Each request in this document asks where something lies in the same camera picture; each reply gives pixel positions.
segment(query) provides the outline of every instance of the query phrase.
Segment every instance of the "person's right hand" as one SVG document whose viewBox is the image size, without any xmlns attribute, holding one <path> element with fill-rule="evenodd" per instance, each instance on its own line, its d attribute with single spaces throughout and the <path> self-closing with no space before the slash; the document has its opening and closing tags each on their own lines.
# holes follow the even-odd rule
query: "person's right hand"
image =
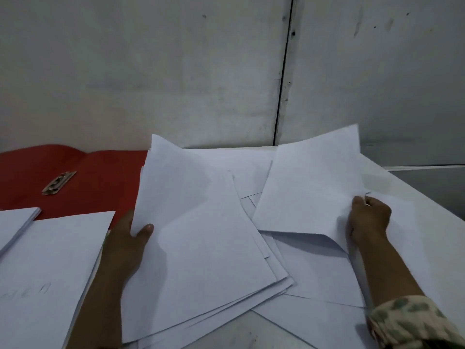
<svg viewBox="0 0 465 349">
<path fill-rule="evenodd" d="M 352 238 L 358 246 L 366 242 L 387 241 L 386 229 L 391 217 L 388 205 L 373 197 L 355 196 L 349 221 L 352 224 Z"/>
</svg>

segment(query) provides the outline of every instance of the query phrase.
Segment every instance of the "finger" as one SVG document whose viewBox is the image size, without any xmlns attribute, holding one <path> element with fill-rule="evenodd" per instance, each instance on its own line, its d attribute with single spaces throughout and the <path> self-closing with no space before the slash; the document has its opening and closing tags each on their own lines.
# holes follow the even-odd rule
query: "finger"
<svg viewBox="0 0 465 349">
<path fill-rule="evenodd" d="M 154 225 L 147 224 L 137 233 L 136 239 L 139 240 L 143 246 L 145 246 L 153 232 L 154 232 Z"/>
<path fill-rule="evenodd" d="M 354 208 L 360 208 L 365 205 L 365 201 L 363 200 L 363 197 L 360 196 L 355 196 L 352 200 L 352 209 Z"/>
<path fill-rule="evenodd" d="M 124 216 L 119 219 L 113 228 L 116 233 L 129 234 L 131 231 L 132 218 L 134 217 L 134 211 L 129 210 Z"/>
<path fill-rule="evenodd" d="M 366 203 L 368 205 L 373 206 L 373 207 L 376 207 L 376 206 L 386 206 L 387 207 L 387 204 L 381 202 L 379 199 L 376 199 L 374 197 L 366 196 L 365 200 L 366 200 Z"/>
</svg>

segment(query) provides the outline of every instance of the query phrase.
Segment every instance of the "forearm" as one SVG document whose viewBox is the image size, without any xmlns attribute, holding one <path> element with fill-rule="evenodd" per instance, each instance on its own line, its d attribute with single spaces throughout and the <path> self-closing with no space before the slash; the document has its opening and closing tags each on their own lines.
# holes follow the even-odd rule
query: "forearm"
<svg viewBox="0 0 465 349">
<path fill-rule="evenodd" d="M 396 249 L 387 240 L 359 244 L 375 306 L 407 295 L 423 295 Z"/>
<path fill-rule="evenodd" d="M 102 265 L 85 296 L 67 349 L 119 348 L 121 346 L 121 295 L 124 281 Z"/>
</svg>

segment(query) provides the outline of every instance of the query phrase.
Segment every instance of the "sleeve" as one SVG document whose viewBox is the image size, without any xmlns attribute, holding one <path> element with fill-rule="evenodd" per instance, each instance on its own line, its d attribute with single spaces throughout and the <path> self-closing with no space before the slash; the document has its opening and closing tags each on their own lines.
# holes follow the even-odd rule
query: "sleeve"
<svg viewBox="0 0 465 349">
<path fill-rule="evenodd" d="M 430 298 L 401 297 L 376 307 L 367 317 L 380 348 L 465 348 L 465 341 Z"/>
</svg>

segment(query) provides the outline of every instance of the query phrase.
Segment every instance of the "patterned sleeve cuff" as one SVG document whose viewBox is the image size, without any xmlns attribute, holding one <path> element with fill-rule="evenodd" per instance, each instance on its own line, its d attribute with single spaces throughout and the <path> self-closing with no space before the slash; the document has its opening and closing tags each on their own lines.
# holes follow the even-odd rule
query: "patterned sleeve cuff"
<svg viewBox="0 0 465 349">
<path fill-rule="evenodd" d="M 430 298 L 411 295 L 388 301 L 367 318 L 371 335 L 380 348 L 421 348 L 422 340 L 449 341 L 465 346 L 457 328 Z"/>
</svg>

